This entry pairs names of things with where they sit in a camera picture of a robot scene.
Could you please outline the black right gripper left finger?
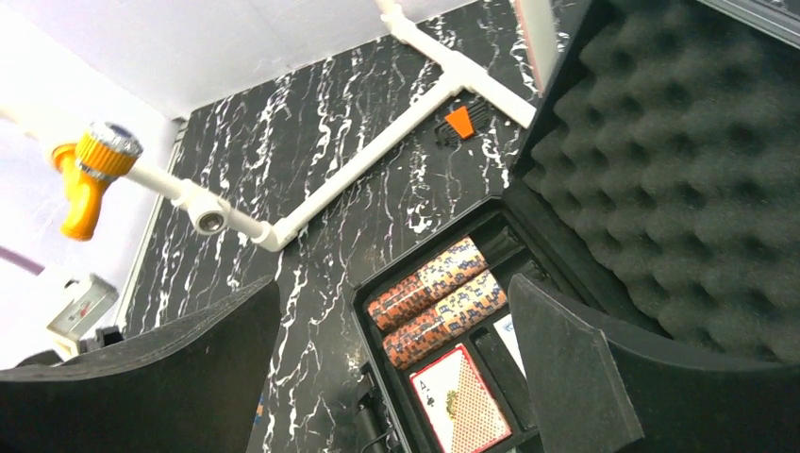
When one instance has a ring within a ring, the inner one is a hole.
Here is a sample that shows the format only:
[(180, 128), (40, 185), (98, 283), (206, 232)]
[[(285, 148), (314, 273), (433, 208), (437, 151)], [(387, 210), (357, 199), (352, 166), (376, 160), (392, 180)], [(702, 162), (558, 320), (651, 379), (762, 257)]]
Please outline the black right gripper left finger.
[(58, 366), (1, 374), (5, 452), (243, 452), (281, 319), (261, 279)]

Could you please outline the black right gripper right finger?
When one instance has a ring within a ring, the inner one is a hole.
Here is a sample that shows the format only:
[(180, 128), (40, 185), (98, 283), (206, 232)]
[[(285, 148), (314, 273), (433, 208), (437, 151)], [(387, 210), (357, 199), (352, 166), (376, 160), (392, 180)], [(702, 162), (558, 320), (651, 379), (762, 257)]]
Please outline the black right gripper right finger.
[(547, 452), (795, 452), (799, 369), (666, 339), (522, 275), (508, 301)]

